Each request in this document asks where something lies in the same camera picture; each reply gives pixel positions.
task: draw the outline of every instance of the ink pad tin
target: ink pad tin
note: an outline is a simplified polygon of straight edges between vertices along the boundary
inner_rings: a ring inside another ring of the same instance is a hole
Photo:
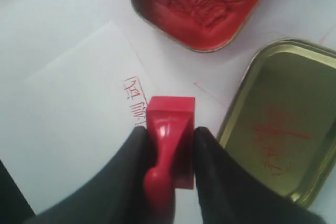
[[[336,52],[286,39],[258,52],[218,135],[264,185],[309,207],[335,164]]]
[[[131,0],[147,22],[185,47],[214,51],[239,32],[260,0]]]

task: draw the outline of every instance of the red ink mark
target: red ink mark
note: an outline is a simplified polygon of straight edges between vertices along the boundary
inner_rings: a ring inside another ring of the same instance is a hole
[[[259,0],[139,0],[142,14],[187,46],[217,49],[236,35]]]
[[[297,124],[297,120],[290,112],[269,108],[267,118],[266,123],[253,127],[257,133],[254,142],[257,144],[266,170],[271,175],[280,176],[287,172],[290,166],[290,161],[283,158],[286,150],[290,147],[286,137],[308,140],[310,136],[292,130]]]
[[[333,25],[333,26],[326,32],[326,34],[320,39],[319,43],[320,43],[321,45],[324,44],[325,40],[326,40],[326,39],[328,38],[328,36],[332,33],[332,31],[335,29],[335,27],[336,27],[336,24]]]
[[[146,107],[148,103],[139,78],[137,76],[131,77],[124,80],[123,83],[127,100],[132,101],[129,108],[135,118],[135,125],[146,124]]]
[[[208,96],[210,96],[213,100],[215,100],[216,102],[218,102],[223,108],[227,108],[227,105],[225,105],[224,103],[222,103],[217,97],[215,97],[214,95],[210,94],[209,92],[207,92],[205,89],[203,89],[200,85],[198,85],[197,82],[194,82],[194,85],[196,87],[198,87],[203,93],[207,94]]]

